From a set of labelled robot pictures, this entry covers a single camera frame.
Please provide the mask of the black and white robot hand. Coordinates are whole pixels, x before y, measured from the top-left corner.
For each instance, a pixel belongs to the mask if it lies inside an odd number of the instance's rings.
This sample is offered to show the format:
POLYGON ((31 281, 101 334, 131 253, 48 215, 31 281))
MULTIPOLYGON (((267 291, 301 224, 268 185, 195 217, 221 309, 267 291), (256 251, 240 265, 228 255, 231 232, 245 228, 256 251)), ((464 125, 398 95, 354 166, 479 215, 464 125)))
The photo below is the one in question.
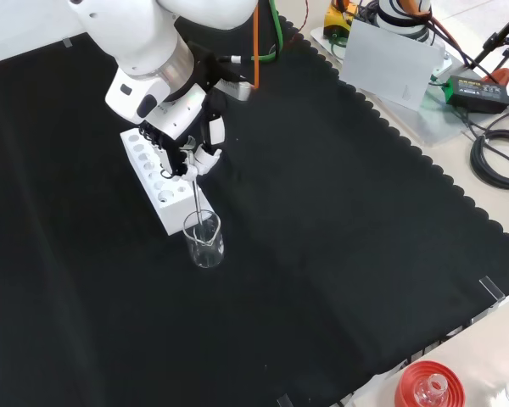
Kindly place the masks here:
POLYGON ((226 106, 222 92, 196 85, 148 115, 139 133, 152 145, 166 178, 195 181, 217 164, 226 140, 226 106))

